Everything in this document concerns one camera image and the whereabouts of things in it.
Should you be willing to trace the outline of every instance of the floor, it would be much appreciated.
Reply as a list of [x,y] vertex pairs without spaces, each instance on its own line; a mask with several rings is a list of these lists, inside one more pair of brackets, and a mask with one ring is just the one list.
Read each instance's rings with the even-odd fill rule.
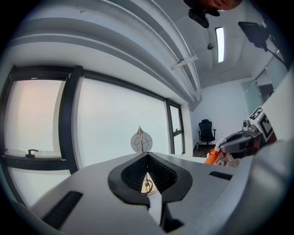
[[200,146],[200,150],[194,149],[193,157],[206,157],[210,150],[214,149],[214,146]]

